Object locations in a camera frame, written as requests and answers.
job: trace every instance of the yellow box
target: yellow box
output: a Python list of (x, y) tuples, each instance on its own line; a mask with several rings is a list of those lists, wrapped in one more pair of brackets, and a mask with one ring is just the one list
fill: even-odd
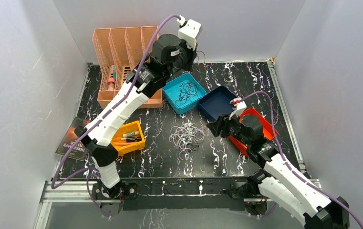
[[(115, 142), (114, 139), (123, 137), (123, 134), (130, 133), (135, 130), (139, 131), (140, 137), (142, 138), (141, 141), (135, 142), (135, 143), (127, 145), (127, 146), (116, 146), (115, 145), (115, 143), (119, 143), (119, 142)], [(139, 121), (134, 121), (134, 122), (122, 125), (118, 129), (117, 133), (115, 133), (115, 135), (111, 141), (111, 144), (118, 151), (118, 155), (123, 156), (124, 154), (127, 154), (127, 153), (135, 151), (135, 150), (142, 150), (145, 147), (145, 141), (146, 140), (145, 140), (145, 137), (143, 136), (143, 131), (142, 131)]]

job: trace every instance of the black marble mat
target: black marble mat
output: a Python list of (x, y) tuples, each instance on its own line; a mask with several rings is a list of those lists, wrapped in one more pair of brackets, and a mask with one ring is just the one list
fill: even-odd
[[(274, 106), (274, 121), (279, 132), (282, 149), (287, 158), (298, 167), (298, 161), (290, 140), (284, 116), (275, 92), (273, 81), (266, 62), (230, 62), (194, 64), (194, 78), (210, 92), (223, 85), (238, 96), (244, 97), (254, 91), (263, 90), (270, 94)], [(97, 102), (101, 71), (99, 66), (91, 66), (84, 94), (77, 116), (94, 119), (102, 111)], [(246, 101), (248, 107), (254, 107), (267, 121), (270, 111), (263, 96), (253, 97)], [(190, 159), (178, 159), (179, 149), (169, 142), (170, 128), (180, 126), (185, 122), (193, 122), (198, 127), (205, 126), (207, 120), (201, 116), (197, 108), (177, 115), (168, 102), (163, 108), (138, 109), (129, 122), (139, 120), (146, 137), (146, 147), (120, 157), (117, 168), (120, 177), (246, 177), (258, 170), (258, 165), (245, 158), (228, 140), (214, 138), (205, 129), (205, 140), (199, 150), (190, 154)], [(61, 178), (74, 171), (92, 167), (93, 161), (86, 157), (85, 161), (68, 159), (62, 169)], [(85, 179), (87, 174), (76, 178)]]

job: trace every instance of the tangled wire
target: tangled wire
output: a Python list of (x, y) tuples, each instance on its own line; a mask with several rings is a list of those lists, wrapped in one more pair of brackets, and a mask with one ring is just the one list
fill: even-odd
[(198, 88), (195, 83), (192, 81), (183, 81), (178, 84), (180, 86), (180, 95), (176, 100), (176, 106), (182, 108), (180, 105), (186, 104), (188, 101), (191, 101), (191, 98), (198, 95)]
[(189, 153), (196, 151), (204, 140), (203, 127), (198, 128), (194, 123), (184, 123), (181, 126), (173, 126), (170, 129), (169, 141), (180, 148), (178, 158), (187, 161), (190, 156)]

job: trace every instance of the book cover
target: book cover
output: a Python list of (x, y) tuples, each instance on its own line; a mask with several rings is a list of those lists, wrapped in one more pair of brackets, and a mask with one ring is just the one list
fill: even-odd
[[(73, 143), (78, 138), (77, 135), (74, 133), (75, 128), (80, 125), (86, 126), (90, 122), (91, 122), (90, 120), (84, 120), (79, 117), (75, 117), (68, 131), (66, 132), (65, 137), (63, 137), (61, 143), (59, 144), (59, 147), (56, 150), (56, 154), (62, 156), (65, 155), (70, 146), (72, 146)], [(77, 146), (75, 146), (74, 149), (70, 152), (69, 157), (83, 161), (84, 158), (86, 157), (86, 154), (87, 154), (86, 147), (81, 142), (79, 142), (79, 144), (77, 144)]]

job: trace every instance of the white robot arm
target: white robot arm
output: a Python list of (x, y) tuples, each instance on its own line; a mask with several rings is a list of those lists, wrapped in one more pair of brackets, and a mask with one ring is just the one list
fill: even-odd
[[(309, 184), (313, 183), (288, 160), (283, 160), (276, 145), (264, 137), (258, 117), (247, 115), (239, 121), (246, 109), (242, 99), (237, 98), (230, 103), (234, 111), (220, 115), (217, 121), (207, 124), (207, 127), (215, 137), (233, 136), (239, 140), (247, 147), (249, 159), (262, 168), (249, 177), (246, 186), (248, 191), (273, 199), (306, 229), (347, 229), (348, 212), (310, 187)], [(343, 198), (337, 200), (348, 207)]]
[[(110, 196), (116, 196), (120, 191), (116, 187), (120, 177), (115, 164), (118, 152), (111, 145), (113, 136), (140, 105), (165, 86), (171, 75), (182, 69), (191, 71), (193, 60), (197, 56), (197, 38), (202, 30), (201, 24), (194, 20), (186, 21), (182, 16), (180, 18), (177, 20), (180, 26), (178, 36), (164, 34), (153, 43), (152, 52), (147, 56), (151, 61), (143, 64), (135, 85), (131, 82), (138, 66), (129, 73), (116, 97), (97, 118), (86, 127), (75, 130), (81, 136), (97, 125), (82, 139), (82, 143), (87, 147), (100, 173), (100, 180)], [(117, 105), (129, 89), (129, 95)]]

